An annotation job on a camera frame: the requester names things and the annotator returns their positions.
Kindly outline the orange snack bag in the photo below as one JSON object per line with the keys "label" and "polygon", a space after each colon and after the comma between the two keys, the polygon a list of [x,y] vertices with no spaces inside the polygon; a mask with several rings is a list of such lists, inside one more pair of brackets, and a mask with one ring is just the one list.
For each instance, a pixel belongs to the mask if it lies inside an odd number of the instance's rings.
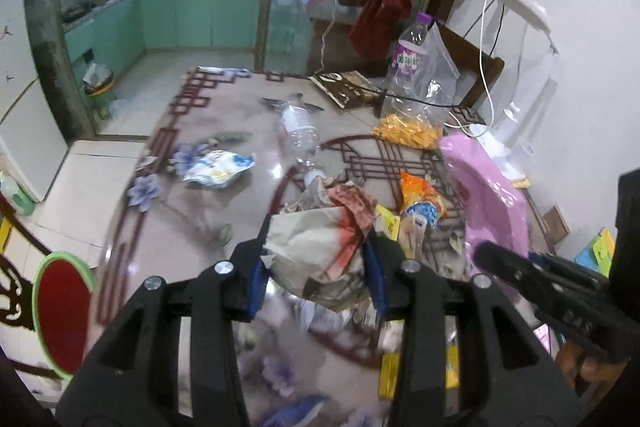
{"label": "orange snack bag", "polygon": [[447,216],[446,199],[427,180],[407,171],[399,175],[403,216],[422,216],[426,224],[435,228],[438,221]]}

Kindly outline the brown paper wad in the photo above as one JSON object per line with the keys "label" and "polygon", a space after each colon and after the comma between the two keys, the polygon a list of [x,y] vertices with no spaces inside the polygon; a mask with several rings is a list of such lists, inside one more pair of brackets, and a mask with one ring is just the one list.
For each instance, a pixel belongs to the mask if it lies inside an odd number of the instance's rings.
{"label": "brown paper wad", "polygon": [[376,199],[362,187],[316,176],[270,220],[262,262],[290,294],[340,312],[369,297],[362,247]]}

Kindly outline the yellow cardboard box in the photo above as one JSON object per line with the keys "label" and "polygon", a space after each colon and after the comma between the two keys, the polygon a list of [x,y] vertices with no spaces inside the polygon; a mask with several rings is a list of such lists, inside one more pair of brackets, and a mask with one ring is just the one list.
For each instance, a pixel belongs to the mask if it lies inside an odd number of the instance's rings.
{"label": "yellow cardboard box", "polygon": [[413,355],[405,360],[399,351],[384,351],[378,372],[378,399],[393,399],[401,369],[405,369],[410,378],[420,375],[431,383],[443,385],[447,391],[459,389],[460,353],[457,343],[449,343],[445,354],[435,359],[435,362],[431,362],[428,357]]}

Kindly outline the green kitchen trash bin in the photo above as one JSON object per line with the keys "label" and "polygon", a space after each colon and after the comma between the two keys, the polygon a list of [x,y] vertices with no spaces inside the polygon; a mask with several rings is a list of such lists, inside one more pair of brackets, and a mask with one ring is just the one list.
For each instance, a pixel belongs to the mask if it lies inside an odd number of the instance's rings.
{"label": "green kitchen trash bin", "polygon": [[106,65],[91,62],[82,77],[82,85],[94,115],[101,120],[111,118],[111,103],[116,100],[113,92],[115,78]]}

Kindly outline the green kitchen cabinets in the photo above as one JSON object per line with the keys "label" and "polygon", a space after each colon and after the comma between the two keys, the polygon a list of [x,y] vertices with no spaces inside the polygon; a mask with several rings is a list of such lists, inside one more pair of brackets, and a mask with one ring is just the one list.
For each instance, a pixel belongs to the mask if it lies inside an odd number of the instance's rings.
{"label": "green kitchen cabinets", "polygon": [[73,63],[123,72],[145,52],[255,49],[259,0],[111,0],[64,30]]}

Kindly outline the pink plastic bag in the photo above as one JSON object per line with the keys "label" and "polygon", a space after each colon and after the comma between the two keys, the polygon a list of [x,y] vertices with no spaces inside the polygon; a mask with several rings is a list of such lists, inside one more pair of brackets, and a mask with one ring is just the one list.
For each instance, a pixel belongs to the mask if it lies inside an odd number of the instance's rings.
{"label": "pink plastic bag", "polygon": [[491,242],[528,258],[527,204],[476,140],[463,133],[444,136],[439,152],[449,178],[462,200],[462,251],[435,256],[442,277],[467,281],[480,272],[473,254],[480,243]]}

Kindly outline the dark carved wooden chair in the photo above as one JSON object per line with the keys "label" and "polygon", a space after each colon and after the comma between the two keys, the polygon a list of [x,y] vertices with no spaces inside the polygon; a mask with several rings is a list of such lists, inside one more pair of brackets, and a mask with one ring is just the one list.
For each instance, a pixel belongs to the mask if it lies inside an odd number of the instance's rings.
{"label": "dark carved wooden chair", "polygon": [[[37,237],[29,232],[25,225],[16,217],[16,211],[4,196],[1,197],[1,218],[9,222],[26,242],[35,248],[43,257],[48,257],[52,251],[44,246]],[[8,299],[8,306],[1,309],[1,323],[9,327],[23,327],[35,329],[35,311],[32,309],[32,282],[25,279],[17,267],[5,256],[1,255],[1,296]],[[9,358],[11,365],[18,373],[44,378],[47,381],[62,381],[62,378],[51,367],[40,367]]]}

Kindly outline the blue plastic wrapper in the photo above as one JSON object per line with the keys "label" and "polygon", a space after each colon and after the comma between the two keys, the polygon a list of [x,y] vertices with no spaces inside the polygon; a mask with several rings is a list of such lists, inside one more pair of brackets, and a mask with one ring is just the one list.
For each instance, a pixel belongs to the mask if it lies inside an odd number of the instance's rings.
{"label": "blue plastic wrapper", "polygon": [[318,393],[299,398],[280,407],[262,423],[262,427],[308,426],[320,414],[327,399]]}

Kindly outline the white desk lamp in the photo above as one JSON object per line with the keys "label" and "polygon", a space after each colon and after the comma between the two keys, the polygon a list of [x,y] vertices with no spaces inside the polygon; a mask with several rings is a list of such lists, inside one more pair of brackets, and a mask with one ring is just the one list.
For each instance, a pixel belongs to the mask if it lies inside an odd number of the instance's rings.
{"label": "white desk lamp", "polygon": [[544,90],[552,85],[559,51],[552,40],[551,20],[538,0],[486,0],[496,14],[480,16],[480,42],[501,55],[502,76],[486,98],[487,126],[477,140],[506,179],[526,179],[533,164],[533,145],[524,134],[541,111]]}

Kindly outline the blue white snack wrapper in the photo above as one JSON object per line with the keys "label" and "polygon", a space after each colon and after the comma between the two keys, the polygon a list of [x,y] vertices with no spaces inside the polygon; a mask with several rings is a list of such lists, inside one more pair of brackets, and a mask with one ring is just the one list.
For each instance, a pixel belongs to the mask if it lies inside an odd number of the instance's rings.
{"label": "blue white snack wrapper", "polygon": [[182,181],[201,186],[224,188],[256,164],[254,155],[241,156],[228,150],[212,150],[186,170]]}

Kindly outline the white refrigerator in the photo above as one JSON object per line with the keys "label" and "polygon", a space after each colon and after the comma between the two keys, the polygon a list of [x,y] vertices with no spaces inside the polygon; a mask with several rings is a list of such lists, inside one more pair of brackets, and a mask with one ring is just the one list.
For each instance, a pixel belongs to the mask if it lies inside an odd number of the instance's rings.
{"label": "white refrigerator", "polygon": [[68,146],[44,96],[24,0],[1,0],[1,154],[36,202],[46,199]]}

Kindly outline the clear bag of orange snacks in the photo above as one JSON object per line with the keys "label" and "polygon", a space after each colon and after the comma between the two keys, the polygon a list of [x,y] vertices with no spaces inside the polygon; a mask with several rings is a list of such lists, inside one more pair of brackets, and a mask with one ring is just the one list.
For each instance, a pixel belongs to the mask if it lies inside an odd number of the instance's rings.
{"label": "clear bag of orange snacks", "polygon": [[398,145],[433,150],[442,137],[460,77],[436,23],[426,37],[426,53],[413,83],[413,98],[386,116],[380,116],[373,134]]}

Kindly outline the purple label water bottle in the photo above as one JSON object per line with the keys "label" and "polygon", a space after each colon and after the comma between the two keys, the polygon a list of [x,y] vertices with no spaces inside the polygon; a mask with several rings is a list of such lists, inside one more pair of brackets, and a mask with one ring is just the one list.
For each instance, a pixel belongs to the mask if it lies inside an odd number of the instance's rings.
{"label": "purple label water bottle", "polygon": [[417,12],[416,19],[400,35],[386,75],[382,116],[394,113],[413,98],[414,76],[426,53],[426,37],[433,17]]}

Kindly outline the clear empty plastic bottle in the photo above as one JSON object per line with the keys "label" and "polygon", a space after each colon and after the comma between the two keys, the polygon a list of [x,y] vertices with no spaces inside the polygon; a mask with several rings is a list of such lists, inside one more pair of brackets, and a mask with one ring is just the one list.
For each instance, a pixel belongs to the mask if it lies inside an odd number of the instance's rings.
{"label": "clear empty plastic bottle", "polygon": [[299,103],[286,101],[280,112],[280,124],[284,134],[286,153],[303,177],[304,187],[326,174],[317,164],[320,136],[308,110]]}

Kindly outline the wooden chair by wall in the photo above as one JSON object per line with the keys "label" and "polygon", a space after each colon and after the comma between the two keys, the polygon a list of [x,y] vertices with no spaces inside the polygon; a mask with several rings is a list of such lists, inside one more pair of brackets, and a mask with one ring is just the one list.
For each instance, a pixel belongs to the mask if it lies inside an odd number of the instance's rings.
{"label": "wooden chair by wall", "polygon": [[[473,75],[474,83],[461,101],[463,107],[471,108],[485,95],[484,83],[480,78],[480,49],[442,24],[438,25],[438,29],[444,45],[460,72]],[[504,61],[501,57],[489,56],[486,53],[482,57],[487,87],[491,89],[503,72]]]}

